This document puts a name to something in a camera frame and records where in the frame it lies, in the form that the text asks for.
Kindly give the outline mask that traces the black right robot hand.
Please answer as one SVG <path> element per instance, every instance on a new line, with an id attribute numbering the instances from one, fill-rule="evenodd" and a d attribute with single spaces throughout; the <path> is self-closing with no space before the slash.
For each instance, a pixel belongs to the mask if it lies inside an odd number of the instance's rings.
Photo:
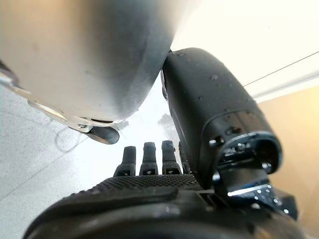
<path id="1" fill-rule="evenodd" d="M 127 146 L 114 176 L 65 197 L 26 239 L 303 239 L 292 195 L 268 176 L 280 142 L 256 102 L 217 58 L 198 48 L 168 54 L 162 89 L 179 136 L 177 163 L 162 142 Z"/>

